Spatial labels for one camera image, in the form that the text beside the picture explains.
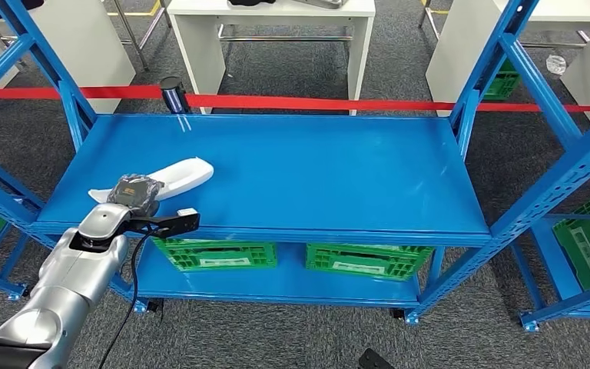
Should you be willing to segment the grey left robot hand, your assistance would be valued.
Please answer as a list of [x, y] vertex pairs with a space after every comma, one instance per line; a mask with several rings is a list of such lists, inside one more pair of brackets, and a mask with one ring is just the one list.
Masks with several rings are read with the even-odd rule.
[[123, 175], [107, 196], [108, 203], [131, 209], [134, 216], [154, 216], [159, 209], [157, 196], [164, 182], [146, 175]]

